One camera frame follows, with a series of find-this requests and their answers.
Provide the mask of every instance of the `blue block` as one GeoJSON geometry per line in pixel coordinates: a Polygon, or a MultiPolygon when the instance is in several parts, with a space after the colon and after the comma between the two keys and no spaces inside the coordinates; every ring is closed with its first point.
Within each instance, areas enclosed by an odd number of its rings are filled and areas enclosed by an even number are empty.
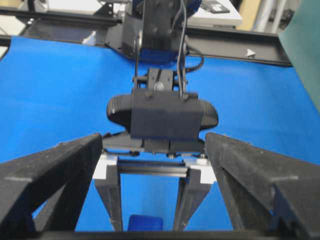
{"type": "Polygon", "coordinates": [[[131,215],[129,218],[128,232],[162,231],[164,221],[161,217],[131,215]]]}

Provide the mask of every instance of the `blue tablecloth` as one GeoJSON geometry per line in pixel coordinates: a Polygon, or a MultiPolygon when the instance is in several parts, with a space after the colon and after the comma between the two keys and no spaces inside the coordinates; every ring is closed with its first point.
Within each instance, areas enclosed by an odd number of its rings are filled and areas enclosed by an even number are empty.
{"type": "MultiPolygon", "coordinates": [[[[198,62],[197,57],[187,59],[190,66],[198,62]]],[[[148,67],[141,64],[139,73],[148,67]]],[[[133,74],[133,62],[110,49],[13,37],[0,61],[0,162],[92,133],[121,131],[107,120],[106,105],[112,96],[131,92],[133,74]]],[[[320,163],[320,115],[294,68],[207,58],[187,79],[188,90],[219,113],[219,125],[211,131],[320,163]]],[[[164,230],[172,228],[177,178],[122,175],[121,187],[124,229],[132,214],[162,217],[164,230]]],[[[186,229],[231,227],[215,183],[186,229]]],[[[111,229],[92,183],[77,230],[111,229]]]]}

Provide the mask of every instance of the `screw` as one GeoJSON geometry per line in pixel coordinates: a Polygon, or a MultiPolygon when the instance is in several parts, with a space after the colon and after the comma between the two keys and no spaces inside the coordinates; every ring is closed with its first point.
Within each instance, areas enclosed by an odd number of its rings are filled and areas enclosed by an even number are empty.
{"type": "Polygon", "coordinates": [[[154,90],[156,91],[163,91],[165,89],[164,84],[161,81],[158,81],[154,85],[154,90]]]}
{"type": "Polygon", "coordinates": [[[158,28],[157,28],[157,27],[154,27],[154,28],[152,29],[152,32],[153,32],[153,34],[156,34],[156,33],[158,32],[158,28]]]}
{"type": "Polygon", "coordinates": [[[147,99],[150,99],[152,97],[152,92],[151,91],[146,91],[145,96],[147,99]]]}
{"type": "Polygon", "coordinates": [[[176,155],[174,153],[168,153],[166,155],[169,159],[175,159],[176,155]]]}
{"type": "Polygon", "coordinates": [[[184,101],[187,101],[188,98],[189,98],[189,95],[188,95],[188,94],[183,94],[183,95],[182,95],[182,99],[183,99],[184,101]]]}

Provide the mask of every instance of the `white arrow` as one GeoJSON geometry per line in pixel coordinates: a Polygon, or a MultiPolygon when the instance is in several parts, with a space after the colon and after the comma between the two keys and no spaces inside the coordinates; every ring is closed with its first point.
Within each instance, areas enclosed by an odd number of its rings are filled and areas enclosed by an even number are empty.
{"type": "Polygon", "coordinates": [[[246,56],[248,57],[248,58],[252,58],[252,57],[254,57],[256,55],[256,53],[254,52],[254,51],[252,51],[251,49],[247,49],[247,53],[246,53],[246,56]]]}

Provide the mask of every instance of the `black cable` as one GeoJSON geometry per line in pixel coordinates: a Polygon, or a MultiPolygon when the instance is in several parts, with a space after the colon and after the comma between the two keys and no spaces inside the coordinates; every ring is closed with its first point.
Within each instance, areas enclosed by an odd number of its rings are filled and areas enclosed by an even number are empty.
{"type": "MultiPolygon", "coordinates": [[[[196,65],[196,66],[191,66],[191,67],[187,67],[187,68],[185,69],[185,72],[186,72],[186,73],[191,73],[191,72],[194,72],[194,71],[199,70],[199,69],[204,65],[204,63],[205,63],[205,57],[204,57],[204,55],[203,55],[198,49],[196,49],[196,48],[194,48],[194,47],[192,47],[192,46],[189,46],[189,45],[187,45],[187,48],[188,48],[189,50],[192,50],[192,51],[195,52],[196,54],[198,54],[199,57],[201,57],[201,62],[200,62],[198,65],[196,65]]],[[[173,74],[174,74],[175,76],[178,75],[177,71],[174,71],[173,74]]]]}
{"type": "Polygon", "coordinates": [[[176,72],[178,75],[178,82],[179,82],[179,97],[182,98],[182,96],[184,94],[184,89],[183,89],[183,80],[182,80],[182,76],[181,76],[181,57],[182,57],[183,50],[184,50],[186,28],[187,28],[187,8],[185,5],[185,1],[184,0],[180,0],[180,1],[181,1],[182,10],[183,10],[184,23],[183,23],[183,28],[182,28],[182,36],[181,36],[181,41],[180,41],[178,59],[176,62],[176,72]]]}

